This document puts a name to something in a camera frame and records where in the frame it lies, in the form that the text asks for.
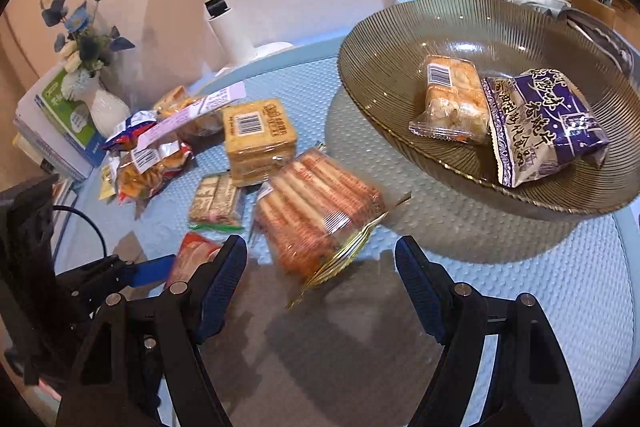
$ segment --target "white vase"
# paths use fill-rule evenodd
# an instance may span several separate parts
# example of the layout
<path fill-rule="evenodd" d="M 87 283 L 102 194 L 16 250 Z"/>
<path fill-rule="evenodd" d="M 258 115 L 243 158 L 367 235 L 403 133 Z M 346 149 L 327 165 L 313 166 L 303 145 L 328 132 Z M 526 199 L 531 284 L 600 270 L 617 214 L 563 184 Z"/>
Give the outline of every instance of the white vase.
<path fill-rule="evenodd" d="M 92 81 L 77 90 L 74 98 L 86 104 L 95 128 L 108 138 L 117 124 L 131 116 L 131 111 L 121 99 L 100 87 L 99 73 L 100 71 L 96 71 Z"/>

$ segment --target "white flower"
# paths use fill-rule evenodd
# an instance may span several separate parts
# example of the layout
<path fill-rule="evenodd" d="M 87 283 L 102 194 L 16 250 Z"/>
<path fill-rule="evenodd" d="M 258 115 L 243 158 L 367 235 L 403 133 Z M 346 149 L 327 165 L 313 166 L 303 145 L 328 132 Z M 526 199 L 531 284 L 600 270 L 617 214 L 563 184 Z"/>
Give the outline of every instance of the white flower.
<path fill-rule="evenodd" d="M 65 71 L 67 73 L 73 73 L 80 67 L 80 64 L 82 64 L 82 60 L 80 59 L 80 52 L 73 52 L 71 56 L 65 61 Z"/>
<path fill-rule="evenodd" d="M 78 43 L 76 41 L 69 41 L 58 52 L 62 58 L 68 58 L 74 51 L 78 49 Z"/>

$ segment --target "purple packaging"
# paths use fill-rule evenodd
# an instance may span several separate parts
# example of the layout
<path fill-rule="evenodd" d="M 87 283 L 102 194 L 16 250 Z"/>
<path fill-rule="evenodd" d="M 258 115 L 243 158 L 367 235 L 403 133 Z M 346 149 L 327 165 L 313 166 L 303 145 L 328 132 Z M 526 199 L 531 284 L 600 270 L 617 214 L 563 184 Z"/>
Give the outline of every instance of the purple packaging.
<path fill-rule="evenodd" d="M 498 182 L 505 187 L 554 174 L 583 156 L 601 166 L 609 140 L 584 95 L 558 70 L 485 78 Z"/>

